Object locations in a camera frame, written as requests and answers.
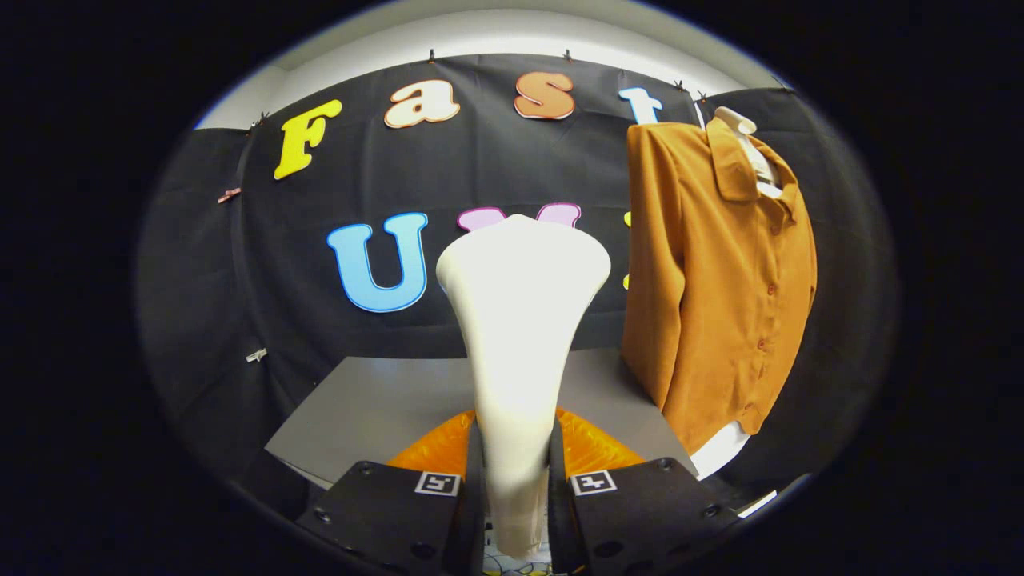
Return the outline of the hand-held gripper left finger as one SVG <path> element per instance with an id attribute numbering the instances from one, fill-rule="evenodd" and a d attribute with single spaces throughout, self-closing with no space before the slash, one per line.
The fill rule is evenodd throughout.
<path id="1" fill-rule="evenodd" d="M 486 489 L 476 414 L 451 417 L 387 464 L 356 462 L 297 524 L 354 575 L 480 575 Z"/>

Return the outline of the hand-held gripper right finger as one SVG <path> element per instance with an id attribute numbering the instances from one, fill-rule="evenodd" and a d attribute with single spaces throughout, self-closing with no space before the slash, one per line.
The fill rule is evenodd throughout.
<path id="1" fill-rule="evenodd" d="M 670 575 L 740 524 L 738 511 L 679 460 L 644 462 L 561 408 L 548 464 L 548 537 L 559 575 Z"/>

